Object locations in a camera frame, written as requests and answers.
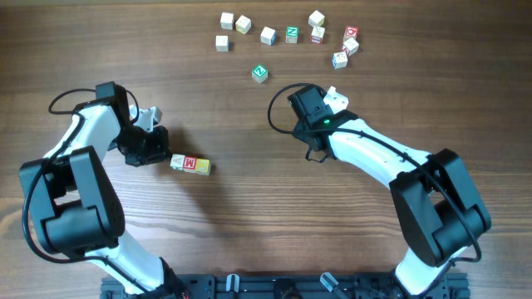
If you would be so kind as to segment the yellow K wooden block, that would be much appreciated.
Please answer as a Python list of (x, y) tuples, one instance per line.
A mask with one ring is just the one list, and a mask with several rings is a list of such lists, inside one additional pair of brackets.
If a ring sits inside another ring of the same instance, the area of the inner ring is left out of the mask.
[(210, 175), (211, 162), (209, 159), (197, 159), (195, 165), (195, 172), (201, 175)]

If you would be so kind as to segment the red M wooden block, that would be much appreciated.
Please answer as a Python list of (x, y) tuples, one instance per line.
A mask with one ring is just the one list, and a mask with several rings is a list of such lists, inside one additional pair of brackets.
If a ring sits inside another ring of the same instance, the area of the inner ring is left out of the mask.
[(183, 170), (188, 173), (195, 173), (197, 165), (197, 158), (192, 156), (185, 156), (183, 160)]

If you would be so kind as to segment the teal picture wooden block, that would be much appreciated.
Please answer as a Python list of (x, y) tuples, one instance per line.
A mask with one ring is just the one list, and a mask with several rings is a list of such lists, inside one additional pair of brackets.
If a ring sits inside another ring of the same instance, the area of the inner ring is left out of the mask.
[(170, 159), (170, 167), (174, 170), (183, 170), (185, 156), (183, 154), (173, 154)]

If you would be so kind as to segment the green Z wooden block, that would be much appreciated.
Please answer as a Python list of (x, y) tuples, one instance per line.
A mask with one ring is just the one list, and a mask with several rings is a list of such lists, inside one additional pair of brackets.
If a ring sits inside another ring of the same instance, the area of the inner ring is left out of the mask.
[(252, 78), (258, 83), (263, 83), (268, 78), (268, 69), (262, 64), (258, 64), (252, 70)]

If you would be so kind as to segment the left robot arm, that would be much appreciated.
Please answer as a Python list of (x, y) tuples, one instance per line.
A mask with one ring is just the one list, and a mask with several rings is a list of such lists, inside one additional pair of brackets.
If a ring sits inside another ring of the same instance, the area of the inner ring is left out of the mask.
[(98, 266), (123, 286), (127, 298), (188, 298), (189, 289), (167, 262), (126, 231), (121, 201), (102, 165), (113, 149), (129, 166), (168, 160), (161, 113), (130, 106), (132, 93), (113, 81), (92, 93), (94, 100), (68, 111), (71, 126), (59, 143), (19, 169), (24, 238), (43, 260)]

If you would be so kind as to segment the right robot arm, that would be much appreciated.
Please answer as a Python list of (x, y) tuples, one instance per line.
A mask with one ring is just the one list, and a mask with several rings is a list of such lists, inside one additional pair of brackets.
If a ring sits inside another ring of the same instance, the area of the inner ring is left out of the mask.
[(458, 262), (479, 262), (491, 218), (457, 153), (412, 149), (372, 129), (330, 87), (296, 83), (288, 96), (298, 121), (290, 135), (309, 151), (352, 164), (387, 187), (408, 245), (390, 297), (423, 298)]

